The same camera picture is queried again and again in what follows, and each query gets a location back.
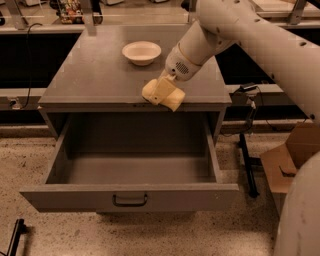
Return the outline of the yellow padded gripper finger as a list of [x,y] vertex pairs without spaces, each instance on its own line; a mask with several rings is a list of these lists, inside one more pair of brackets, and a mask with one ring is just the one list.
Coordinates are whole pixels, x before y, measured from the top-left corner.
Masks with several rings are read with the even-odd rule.
[[152,79],[150,80],[142,89],[142,97],[148,101],[155,101],[155,90],[157,86],[158,80]]
[[158,83],[155,90],[156,100],[151,101],[155,105],[160,104],[166,96],[171,94],[177,88],[176,85],[167,77],[161,77],[157,80]]

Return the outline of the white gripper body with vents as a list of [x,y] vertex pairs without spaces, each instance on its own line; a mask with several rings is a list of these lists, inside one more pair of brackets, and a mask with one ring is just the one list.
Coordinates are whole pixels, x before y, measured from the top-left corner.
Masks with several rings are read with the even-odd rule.
[[200,66],[190,62],[176,45],[167,56],[164,70],[179,81],[188,81],[200,70]]

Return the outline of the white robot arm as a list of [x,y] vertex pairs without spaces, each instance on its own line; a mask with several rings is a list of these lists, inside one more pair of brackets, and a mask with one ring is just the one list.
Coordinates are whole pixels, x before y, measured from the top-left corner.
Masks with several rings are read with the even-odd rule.
[[[176,110],[190,80],[214,55],[232,44],[250,58],[315,124],[320,124],[320,48],[256,14],[248,0],[197,0],[196,19],[169,53],[159,78],[142,97]],[[320,153],[298,170],[286,195],[274,256],[320,254]]]

